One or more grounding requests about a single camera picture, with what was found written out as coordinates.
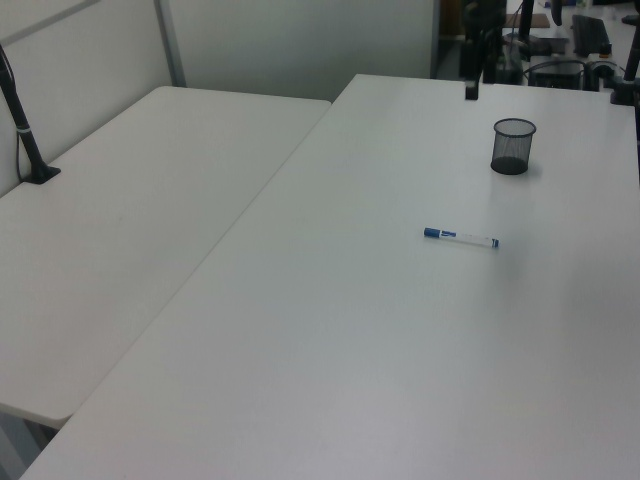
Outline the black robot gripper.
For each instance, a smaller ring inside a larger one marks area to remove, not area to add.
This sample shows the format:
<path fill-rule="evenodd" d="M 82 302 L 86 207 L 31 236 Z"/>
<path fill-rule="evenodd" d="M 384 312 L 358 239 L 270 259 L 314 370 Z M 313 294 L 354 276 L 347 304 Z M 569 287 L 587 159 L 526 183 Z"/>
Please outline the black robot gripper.
<path fill-rule="evenodd" d="M 461 19 L 465 30 L 462 46 L 462 59 L 475 61 L 473 78 L 464 80 L 465 99 L 477 101 L 479 83 L 484 69 L 484 59 L 488 55 L 489 45 L 496 34 L 501 32 L 505 23 L 505 2 L 498 0 L 479 0 L 461 2 Z"/>

